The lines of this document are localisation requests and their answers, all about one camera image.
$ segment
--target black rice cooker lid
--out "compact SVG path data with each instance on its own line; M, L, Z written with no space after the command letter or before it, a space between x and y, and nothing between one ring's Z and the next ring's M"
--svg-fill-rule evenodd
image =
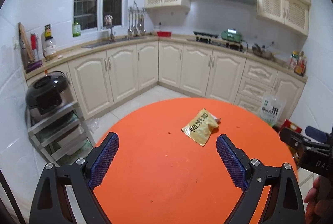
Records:
M49 99L54 93L61 93L68 88L68 81L64 73L52 72L36 80L28 88L25 101L29 109L38 107L38 103Z

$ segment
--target faucet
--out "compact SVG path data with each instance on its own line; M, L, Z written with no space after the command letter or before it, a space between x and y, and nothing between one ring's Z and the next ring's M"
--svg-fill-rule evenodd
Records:
M110 31L110 40L109 40L109 42L113 43L113 42L116 41L116 38L115 38L116 33L113 32L114 25L112 25L112 20L113 20L113 18L110 15L106 15L104 17L106 28L111 30Z

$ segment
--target green electric appliance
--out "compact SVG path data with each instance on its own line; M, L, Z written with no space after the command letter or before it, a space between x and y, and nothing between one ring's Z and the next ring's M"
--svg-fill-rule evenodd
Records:
M222 32L221 35L223 40L240 43L243 40L243 36L235 29L228 29L227 31Z

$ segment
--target gas stove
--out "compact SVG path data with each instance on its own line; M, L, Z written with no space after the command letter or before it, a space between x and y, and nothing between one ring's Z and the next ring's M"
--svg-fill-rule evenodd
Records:
M196 39L195 39L196 42L217 45L217 46L221 46L224 48L230 48L230 49L233 49L233 50L236 50L239 52L244 52L243 46L241 44L234 43L234 42L221 43L221 42L214 41L214 39L217 39L219 37L216 34L197 32L197 31L194 31L193 33L194 33L194 35L196 35Z

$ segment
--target yellow snack wrapper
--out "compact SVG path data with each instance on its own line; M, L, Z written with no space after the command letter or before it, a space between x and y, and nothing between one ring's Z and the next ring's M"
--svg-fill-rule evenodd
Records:
M195 142L204 146L212 131L218 127L219 125L213 116L206 109L202 109L197 116L181 130Z

